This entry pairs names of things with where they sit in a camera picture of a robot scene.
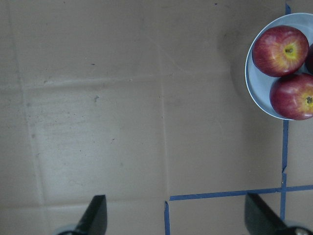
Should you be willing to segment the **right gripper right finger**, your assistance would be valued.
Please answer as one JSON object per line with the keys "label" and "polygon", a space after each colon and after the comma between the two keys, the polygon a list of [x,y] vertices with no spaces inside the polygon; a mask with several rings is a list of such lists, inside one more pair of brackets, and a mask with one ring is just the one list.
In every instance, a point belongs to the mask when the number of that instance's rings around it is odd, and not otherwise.
{"label": "right gripper right finger", "polygon": [[288,226],[256,193],[245,197],[245,226],[250,235],[312,235],[301,226]]}

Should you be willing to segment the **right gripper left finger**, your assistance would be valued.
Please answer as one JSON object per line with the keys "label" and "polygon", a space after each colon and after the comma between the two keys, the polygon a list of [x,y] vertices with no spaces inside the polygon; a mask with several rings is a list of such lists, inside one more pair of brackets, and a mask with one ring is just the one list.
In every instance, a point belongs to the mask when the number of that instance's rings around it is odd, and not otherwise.
{"label": "right gripper left finger", "polygon": [[107,201],[105,195],[95,195],[74,229],[58,235],[104,235],[107,231]]}

